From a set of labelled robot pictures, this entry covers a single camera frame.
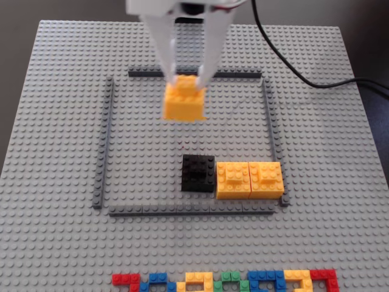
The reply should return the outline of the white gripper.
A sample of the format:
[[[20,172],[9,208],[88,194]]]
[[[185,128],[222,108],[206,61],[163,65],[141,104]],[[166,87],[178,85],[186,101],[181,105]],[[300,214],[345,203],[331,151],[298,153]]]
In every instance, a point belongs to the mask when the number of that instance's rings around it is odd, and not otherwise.
[[[231,9],[243,3],[245,1],[128,0],[125,7],[127,15],[142,16],[170,85],[176,83],[174,18],[204,18],[204,59],[196,81],[197,88],[203,89],[218,69],[227,31],[233,22]]]

